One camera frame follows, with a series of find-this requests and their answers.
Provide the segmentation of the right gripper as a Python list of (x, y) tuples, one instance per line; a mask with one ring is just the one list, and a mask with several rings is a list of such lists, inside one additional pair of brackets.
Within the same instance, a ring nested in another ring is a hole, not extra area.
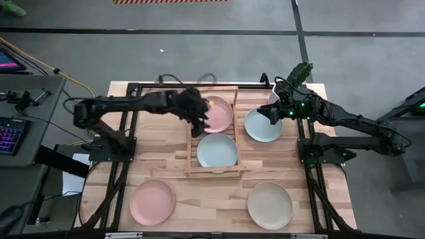
[(280, 98), (278, 106), (275, 104), (268, 104), (260, 106), (261, 110), (257, 110), (259, 114), (262, 115), (278, 115), (279, 119), (291, 118), (291, 119), (301, 119), (302, 118), (302, 101), (293, 99), (293, 98)]

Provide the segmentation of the light blue round plate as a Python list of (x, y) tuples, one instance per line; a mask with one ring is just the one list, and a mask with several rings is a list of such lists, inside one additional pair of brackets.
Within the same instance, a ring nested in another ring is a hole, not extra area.
[(238, 147), (226, 134), (208, 134), (197, 146), (197, 160), (202, 167), (231, 167), (238, 161)]
[(268, 118), (257, 112), (257, 109), (253, 108), (246, 114), (244, 119), (246, 132), (259, 142), (268, 143), (277, 140), (284, 130), (282, 121), (272, 125)]

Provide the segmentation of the small pale pink plate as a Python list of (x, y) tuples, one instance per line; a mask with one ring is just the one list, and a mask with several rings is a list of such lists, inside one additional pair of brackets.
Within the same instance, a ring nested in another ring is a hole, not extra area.
[(226, 130), (233, 120), (232, 106), (224, 99), (218, 96), (207, 96), (209, 110), (206, 113), (208, 119), (205, 121), (209, 125), (206, 128), (207, 133), (219, 133)]

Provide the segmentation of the beige round plate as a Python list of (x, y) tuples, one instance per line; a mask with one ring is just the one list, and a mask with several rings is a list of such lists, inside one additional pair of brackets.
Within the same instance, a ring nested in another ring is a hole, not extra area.
[(292, 218), (292, 199), (283, 186), (266, 181), (257, 184), (247, 200), (251, 219), (266, 230), (279, 230)]

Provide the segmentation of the wooden slatted shelf rack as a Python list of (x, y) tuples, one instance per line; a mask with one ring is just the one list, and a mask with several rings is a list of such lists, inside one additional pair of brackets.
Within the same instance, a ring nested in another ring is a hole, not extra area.
[[(238, 97), (237, 86), (210, 86), (210, 87), (199, 87), (198, 90), (201, 92), (201, 96), (207, 98), (207, 96), (218, 96), (224, 98), (233, 109), (233, 120), (229, 127), (219, 133), (226, 134), (235, 140), (238, 147), (239, 143), (239, 132), (238, 132), (238, 119), (236, 115), (236, 101)], [(184, 170), (184, 174), (188, 179), (206, 179), (206, 178), (219, 178), (219, 177), (230, 177), (240, 178), (245, 172), (247, 172), (246, 166), (241, 163), (240, 153), (238, 149), (238, 161), (236, 165), (231, 167), (202, 167), (197, 160), (197, 146), (202, 138), (208, 134), (205, 130), (198, 137), (191, 136), (191, 124), (187, 125), (187, 166)]]

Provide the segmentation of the white hexagonal plant pot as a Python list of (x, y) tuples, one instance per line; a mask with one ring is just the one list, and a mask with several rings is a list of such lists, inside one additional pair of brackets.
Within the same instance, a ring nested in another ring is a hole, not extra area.
[(280, 97), (277, 94), (277, 92), (278, 92), (278, 87), (276, 85), (274, 85), (273, 88), (272, 88), (272, 91), (271, 91), (271, 93), (269, 95), (269, 98), (268, 98), (268, 103), (269, 104), (273, 104), (276, 101), (279, 101), (280, 100)]

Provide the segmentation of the green cactus plant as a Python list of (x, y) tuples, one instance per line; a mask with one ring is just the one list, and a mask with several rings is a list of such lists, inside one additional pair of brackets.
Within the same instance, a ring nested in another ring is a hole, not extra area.
[(298, 88), (299, 86), (302, 85), (303, 82), (306, 81), (306, 79), (311, 74), (312, 70), (313, 70), (312, 63), (301, 62), (296, 67), (293, 68), (287, 80), (293, 87)]

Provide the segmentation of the large salmon pink plate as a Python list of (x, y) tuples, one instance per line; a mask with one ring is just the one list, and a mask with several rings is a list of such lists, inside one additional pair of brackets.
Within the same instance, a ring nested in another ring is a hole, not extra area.
[(166, 221), (175, 208), (175, 193), (161, 179), (148, 179), (133, 192), (129, 209), (134, 220), (144, 226), (157, 226)]

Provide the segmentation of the white paper sheet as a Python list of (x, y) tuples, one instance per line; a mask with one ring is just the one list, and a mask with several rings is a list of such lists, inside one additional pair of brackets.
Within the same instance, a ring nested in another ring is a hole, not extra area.
[[(72, 158), (80, 163), (88, 165), (89, 167), (92, 163), (89, 161), (89, 154), (75, 153)], [(75, 195), (82, 192), (84, 187), (85, 177), (80, 177), (70, 173), (62, 173), (62, 194), (67, 197)]]

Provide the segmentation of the black flat bar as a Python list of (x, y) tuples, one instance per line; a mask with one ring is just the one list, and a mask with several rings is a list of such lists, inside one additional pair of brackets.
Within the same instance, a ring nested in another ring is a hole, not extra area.
[(45, 146), (40, 146), (34, 163), (86, 178), (89, 166)]

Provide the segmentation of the grey side desk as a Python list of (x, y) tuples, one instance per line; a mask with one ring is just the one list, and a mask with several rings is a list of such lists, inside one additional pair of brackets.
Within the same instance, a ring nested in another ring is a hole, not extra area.
[(0, 154), (0, 167), (33, 164), (64, 85), (65, 80), (58, 76), (0, 74), (0, 93), (14, 92), (21, 97), (28, 92), (29, 98), (38, 104), (31, 104), (18, 112), (14, 104), (0, 102), (0, 123), (5, 118), (29, 123), (16, 155)]

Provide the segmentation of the black desk clamp device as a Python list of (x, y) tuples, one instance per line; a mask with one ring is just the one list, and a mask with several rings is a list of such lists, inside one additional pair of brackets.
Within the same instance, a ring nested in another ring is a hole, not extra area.
[(12, 91), (6, 93), (0, 92), (0, 102), (6, 101), (8, 104), (15, 104), (16, 110), (23, 111), (29, 106), (39, 106), (46, 97), (51, 95), (51, 92), (45, 88), (42, 90), (42, 94), (35, 99), (32, 99), (31, 94), (26, 90), (21, 96), (18, 96), (16, 92)]

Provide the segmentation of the backlit black keyboard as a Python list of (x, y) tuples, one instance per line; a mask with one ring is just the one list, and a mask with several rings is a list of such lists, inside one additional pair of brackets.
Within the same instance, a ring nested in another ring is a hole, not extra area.
[(28, 120), (0, 117), (0, 155), (15, 156), (29, 126)]

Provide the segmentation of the computer monitor screen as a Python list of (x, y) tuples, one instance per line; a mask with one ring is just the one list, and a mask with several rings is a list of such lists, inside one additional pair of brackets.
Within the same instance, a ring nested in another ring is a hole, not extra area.
[(25, 71), (27, 68), (6, 49), (0, 47), (0, 73)]

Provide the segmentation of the person's green shoe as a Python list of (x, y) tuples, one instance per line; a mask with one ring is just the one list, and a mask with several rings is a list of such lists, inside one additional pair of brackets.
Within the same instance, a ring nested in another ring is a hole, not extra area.
[(27, 12), (16, 5), (12, 0), (0, 0), (0, 9), (16, 17), (24, 17), (27, 15)]

